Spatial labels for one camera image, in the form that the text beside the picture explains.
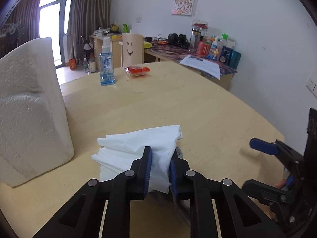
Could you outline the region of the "grey sock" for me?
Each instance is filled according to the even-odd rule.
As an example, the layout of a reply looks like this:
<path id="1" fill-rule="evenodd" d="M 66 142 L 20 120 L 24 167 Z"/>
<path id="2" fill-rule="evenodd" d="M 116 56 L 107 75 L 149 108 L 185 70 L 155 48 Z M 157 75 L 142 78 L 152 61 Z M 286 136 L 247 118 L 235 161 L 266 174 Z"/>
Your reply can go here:
<path id="1" fill-rule="evenodd" d="M 175 149 L 173 152 L 171 149 L 168 149 L 167 152 L 154 149 L 148 195 L 161 206 L 173 205 L 180 221 L 190 226 L 190 201 L 188 199 L 177 200 L 169 180 L 173 154 L 176 153 L 179 159 L 183 159 L 181 149 L 175 144 L 173 148 Z"/>

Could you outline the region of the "brown curtain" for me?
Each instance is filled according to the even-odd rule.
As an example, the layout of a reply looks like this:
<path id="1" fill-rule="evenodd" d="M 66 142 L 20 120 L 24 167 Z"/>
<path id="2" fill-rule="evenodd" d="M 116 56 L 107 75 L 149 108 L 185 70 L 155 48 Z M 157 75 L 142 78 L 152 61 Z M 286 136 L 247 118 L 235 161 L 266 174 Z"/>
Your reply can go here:
<path id="1" fill-rule="evenodd" d="M 67 32 L 68 58 L 83 55 L 82 38 L 88 39 L 98 27 L 110 25 L 111 0 L 72 0 Z"/>
<path id="2" fill-rule="evenodd" d="M 40 0 L 21 0 L 1 27 L 1 57 L 39 38 Z"/>

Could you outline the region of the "right brown curtain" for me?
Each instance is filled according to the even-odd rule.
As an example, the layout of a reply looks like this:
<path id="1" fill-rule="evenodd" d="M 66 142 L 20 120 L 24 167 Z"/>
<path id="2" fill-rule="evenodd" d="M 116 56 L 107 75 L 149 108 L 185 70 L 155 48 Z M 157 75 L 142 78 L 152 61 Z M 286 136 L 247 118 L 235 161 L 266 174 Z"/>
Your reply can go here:
<path id="1" fill-rule="evenodd" d="M 68 58 L 83 55 L 82 38 L 88 39 L 98 27 L 110 25 L 111 0 L 72 0 L 67 32 Z"/>

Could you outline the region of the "patterned desk mat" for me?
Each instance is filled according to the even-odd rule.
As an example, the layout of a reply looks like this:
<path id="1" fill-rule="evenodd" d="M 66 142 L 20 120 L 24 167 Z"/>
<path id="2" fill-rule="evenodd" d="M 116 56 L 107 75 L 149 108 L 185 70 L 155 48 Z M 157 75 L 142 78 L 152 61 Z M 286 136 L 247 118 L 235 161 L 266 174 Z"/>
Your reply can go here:
<path id="1" fill-rule="evenodd" d="M 229 74 L 237 73 L 236 70 L 220 62 L 205 59 L 203 56 L 190 54 L 187 49 L 169 44 L 152 43 L 150 48 L 145 48 L 144 53 L 154 56 L 161 61 L 173 61 L 190 69 L 197 70 L 208 77 L 221 79 Z"/>

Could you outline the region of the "white towel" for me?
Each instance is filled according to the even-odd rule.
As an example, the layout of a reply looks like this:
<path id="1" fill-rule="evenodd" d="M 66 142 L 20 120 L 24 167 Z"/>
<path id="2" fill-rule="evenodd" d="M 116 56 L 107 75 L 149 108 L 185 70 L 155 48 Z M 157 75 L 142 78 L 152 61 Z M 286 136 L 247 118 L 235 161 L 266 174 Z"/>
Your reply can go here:
<path id="1" fill-rule="evenodd" d="M 146 146 L 152 149 L 149 191 L 169 192 L 169 165 L 177 147 L 177 141 L 183 138 L 180 125 L 147 128 L 125 134 L 107 135 L 98 138 L 101 146 L 92 160 L 99 163 L 100 181 L 115 178 L 129 170 L 133 161 L 142 158 Z"/>

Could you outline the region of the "steel thermos bottle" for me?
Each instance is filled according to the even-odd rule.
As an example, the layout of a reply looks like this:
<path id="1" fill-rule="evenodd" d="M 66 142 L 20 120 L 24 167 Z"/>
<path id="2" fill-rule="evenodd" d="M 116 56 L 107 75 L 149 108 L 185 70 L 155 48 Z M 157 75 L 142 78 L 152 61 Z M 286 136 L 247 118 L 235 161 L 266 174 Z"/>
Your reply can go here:
<path id="1" fill-rule="evenodd" d="M 192 25 L 189 51 L 195 53 L 200 42 L 202 27 L 199 24 Z"/>

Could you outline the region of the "black headphones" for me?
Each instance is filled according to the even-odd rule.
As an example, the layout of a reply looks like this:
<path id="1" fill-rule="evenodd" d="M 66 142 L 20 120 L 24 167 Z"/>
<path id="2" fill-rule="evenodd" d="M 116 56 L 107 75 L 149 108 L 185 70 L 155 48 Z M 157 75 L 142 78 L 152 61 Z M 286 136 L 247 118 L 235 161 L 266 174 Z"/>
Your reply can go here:
<path id="1" fill-rule="evenodd" d="M 184 49 L 189 48 L 189 42 L 184 34 L 170 33 L 167 37 L 167 43 Z"/>

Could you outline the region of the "white printed paper sheet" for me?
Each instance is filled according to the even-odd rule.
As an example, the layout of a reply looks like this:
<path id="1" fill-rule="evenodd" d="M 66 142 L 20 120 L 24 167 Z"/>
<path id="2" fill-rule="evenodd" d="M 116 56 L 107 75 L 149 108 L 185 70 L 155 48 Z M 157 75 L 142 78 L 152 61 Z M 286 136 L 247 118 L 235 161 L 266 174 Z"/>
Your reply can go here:
<path id="1" fill-rule="evenodd" d="M 218 80 L 220 79 L 220 68 L 217 63 L 194 57 L 193 55 L 187 55 L 180 61 L 180 64 L 208 73 Z"/>

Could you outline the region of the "anime girl wall picture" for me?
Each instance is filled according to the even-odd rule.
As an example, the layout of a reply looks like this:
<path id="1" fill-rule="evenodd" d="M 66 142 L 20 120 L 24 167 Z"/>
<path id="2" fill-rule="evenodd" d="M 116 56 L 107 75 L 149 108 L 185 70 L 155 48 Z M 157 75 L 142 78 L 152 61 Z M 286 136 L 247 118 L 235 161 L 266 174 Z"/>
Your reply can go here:
<path id="1" fill-rule="evenodd" d="M 173 0 L 172 15 L 192 16 L 195 0 Z"/>

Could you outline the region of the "left brown curtain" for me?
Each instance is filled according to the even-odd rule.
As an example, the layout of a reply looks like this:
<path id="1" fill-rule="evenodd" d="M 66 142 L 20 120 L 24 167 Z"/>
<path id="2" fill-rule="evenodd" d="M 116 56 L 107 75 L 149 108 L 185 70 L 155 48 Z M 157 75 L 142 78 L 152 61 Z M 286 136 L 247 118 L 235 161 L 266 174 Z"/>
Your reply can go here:
<path id="1" fill-rule="evenodd" d="M 1 27 L 1 57 L 39 38 L 40 0 L 21 0 Z"/>

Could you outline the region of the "red snack packet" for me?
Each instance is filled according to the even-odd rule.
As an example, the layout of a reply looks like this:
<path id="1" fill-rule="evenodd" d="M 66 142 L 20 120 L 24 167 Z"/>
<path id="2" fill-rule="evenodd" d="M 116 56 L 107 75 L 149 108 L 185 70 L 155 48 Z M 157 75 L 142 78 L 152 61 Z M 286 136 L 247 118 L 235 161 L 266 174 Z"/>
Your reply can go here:
<path id="1" fill-rule="evenodd" d="M 150 73 L 149 68 L 141 67 L 141 66 L 124 67 L 124 71 L 128 76 L 131 76 L 131 77 L 145 76 L 148 73 Z"/>

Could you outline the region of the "teal box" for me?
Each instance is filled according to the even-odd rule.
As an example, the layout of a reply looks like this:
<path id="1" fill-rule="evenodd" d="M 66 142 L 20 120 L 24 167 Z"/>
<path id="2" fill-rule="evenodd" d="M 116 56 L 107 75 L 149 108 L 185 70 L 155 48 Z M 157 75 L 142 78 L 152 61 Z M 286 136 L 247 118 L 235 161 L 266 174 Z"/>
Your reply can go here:
<path id="1" fill-rule="evenodd" d="M 241 58 L 241 53 L 237 51 L 232 51 L 228 66 L 231 67 L 232 69 L 237 70 L 239 62 L 240 62 L 240 58 Z"/>

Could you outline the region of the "glass balcony door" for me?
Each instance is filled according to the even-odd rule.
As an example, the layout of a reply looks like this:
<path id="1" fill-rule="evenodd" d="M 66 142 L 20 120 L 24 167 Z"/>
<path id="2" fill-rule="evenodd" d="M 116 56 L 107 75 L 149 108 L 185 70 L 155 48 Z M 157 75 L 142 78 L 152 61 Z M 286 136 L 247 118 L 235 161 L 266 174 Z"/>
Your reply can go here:
<path id="1" fill-rule="evenodd" d="M 51 38 L 54 66 L 68 62 L 67 33 L 72 0 L 40 0 L 39 36 Z"/>

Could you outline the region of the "blue spray bottle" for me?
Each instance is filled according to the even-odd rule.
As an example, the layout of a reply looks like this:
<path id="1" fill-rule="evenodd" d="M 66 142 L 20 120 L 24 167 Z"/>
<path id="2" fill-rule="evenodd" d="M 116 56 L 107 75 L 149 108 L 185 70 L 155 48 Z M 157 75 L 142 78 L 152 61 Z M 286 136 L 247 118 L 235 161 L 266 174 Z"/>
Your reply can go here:
<path id="1" fill-rule="evenodd" d="M 99 55 L 101 86 L 112 85 L 115 83 L 113 55 L 111 52 L 110 43 L 109 37 L 103 38 L 102 51 Z"/>

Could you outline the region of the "white styrofoam box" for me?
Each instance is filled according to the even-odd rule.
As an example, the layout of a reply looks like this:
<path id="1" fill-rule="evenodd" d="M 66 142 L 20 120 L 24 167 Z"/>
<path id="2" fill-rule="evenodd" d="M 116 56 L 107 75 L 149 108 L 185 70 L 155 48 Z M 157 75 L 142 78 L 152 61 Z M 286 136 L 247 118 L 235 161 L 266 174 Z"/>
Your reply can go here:
<path id="1" fill-rule="evenodd" d="M 1 58 L 1 182 L 19 186 L 73 156 L 52 41 L 33 39 Z"/>

